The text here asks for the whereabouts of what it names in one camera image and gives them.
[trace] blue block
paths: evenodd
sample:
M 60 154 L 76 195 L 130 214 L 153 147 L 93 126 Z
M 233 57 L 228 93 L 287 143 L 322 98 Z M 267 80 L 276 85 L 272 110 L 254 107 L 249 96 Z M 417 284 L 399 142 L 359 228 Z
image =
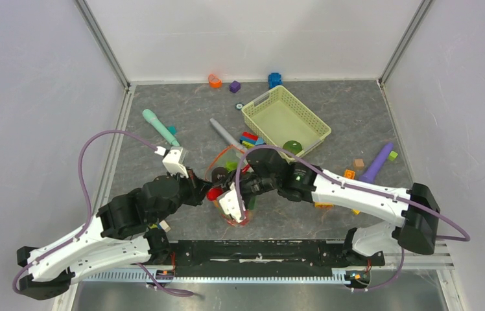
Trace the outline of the blue block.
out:
M 246 136 L 241 136 L 241 138 L 239 138 L 239 142 L 240 143 L 242 143 L 243 141 L 246 141 L 247 143 L 251 143 L 254 146 L 256 145 L 256 141 L 255 140 L 253 140 L 252 138 L 248 138 Z
M 281 80 L 281 74 L 279 73 L 271 73 L 267 80 L 269 81 L 269 89 L 283 85 L 283 81 Z
M 168 132 L 172 133 L 172 135 L 176 135 L 176 133 L 178 133 L 178 130 L 176 130 L 176 127 L 175 126 L 170 125 L 168 127 Z

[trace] plastic basket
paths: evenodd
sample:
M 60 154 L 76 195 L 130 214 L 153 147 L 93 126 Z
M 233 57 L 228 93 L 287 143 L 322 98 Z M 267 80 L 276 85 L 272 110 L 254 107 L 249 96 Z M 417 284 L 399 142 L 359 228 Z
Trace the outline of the plastic basket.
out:
M 284 86 L 276 86 L 242 108 L 244 123 L 262 137 L 266 144 L 282 147 L 298 141 L 303 157 L 322 143 L 332 132 L 330 127 Z M 293 158 L 281 153 L 287 161 Z

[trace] gray tabletop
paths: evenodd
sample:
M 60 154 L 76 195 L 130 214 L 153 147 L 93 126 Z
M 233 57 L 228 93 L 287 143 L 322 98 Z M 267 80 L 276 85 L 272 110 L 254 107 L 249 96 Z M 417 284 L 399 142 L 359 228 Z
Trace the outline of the gray tabletop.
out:
M 285 82 L 284 86 L 332 128 L 332 134 L 305 156 L 312 164 L 341 175 L 345 169 L 352 169 L 354 159 L 362 158 L 365 165 L 370 164 L 387 142 L 393 142 L 394 150 L 401 153 L 376 82 Z M 230 93 L 226 84 L 220 89 L 212 89 L 207 84 L 137 86 L 126 130 L 168 147 L 164 138 L 141 116 L 144 109 L 151 109 L 164 125 L 177 128 L 176 138 L 189 152 L 184 164 L 204 177 L 212 160 L 227 147 L 209 119 L 218 120 L 237 138 L 250 129 L 244 124 L 242 113 L 234 108 L 235 104 L 246 104 L 267 90 L 265 82 L 243 83 L 236 94 Z M 110 198 L 141 187 L 164 173 L 156 154 L 141 143 L 124 138 Z M 410 187 L 403 157 L 387 161 L 375 183 Z M 344 207 L 324 210 L 310 203 L 288 202 L 276 192 L 259 196 L 256 203 L 254 217 L 244 227 L 228 225 L 207 200 L 198 207 L 182 206 L 166 219 L 172 228 L 168 237 L 171 240 L 344 238 L 352 227 L 380 222 L 367 214 L 354 215 Z

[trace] light green cube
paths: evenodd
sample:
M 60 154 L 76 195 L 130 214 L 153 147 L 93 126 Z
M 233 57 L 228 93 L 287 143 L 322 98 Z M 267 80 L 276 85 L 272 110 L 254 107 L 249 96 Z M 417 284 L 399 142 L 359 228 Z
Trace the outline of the light green cube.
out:
M 389 159 L 390 161 L 393 161 L 393 160 L 395 160 L 395 159 L 396 159 L 396 157 L 397 157 L 397 156 L 398 156 L 397 152 L 392 151 L 392 152 L 390 152 L 390 155 L 388 155 L 388 159 Z

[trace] mint green toy microphone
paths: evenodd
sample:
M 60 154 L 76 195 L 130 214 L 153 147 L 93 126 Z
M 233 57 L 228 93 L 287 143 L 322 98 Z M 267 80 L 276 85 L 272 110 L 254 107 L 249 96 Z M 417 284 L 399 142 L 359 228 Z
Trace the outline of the mint green toy microphone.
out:
M 174 147 L 179 147 L 180 144 L 178 143 L 178 140 L 168 131 L 168 129 L 162 124 L 162 122 L 159 121 L 157 116 L 153 113 L 153 111 L 150 111 L 149 109 L 143 110 L 143 118 L 166 139 L 166 141 L 171 144 Z

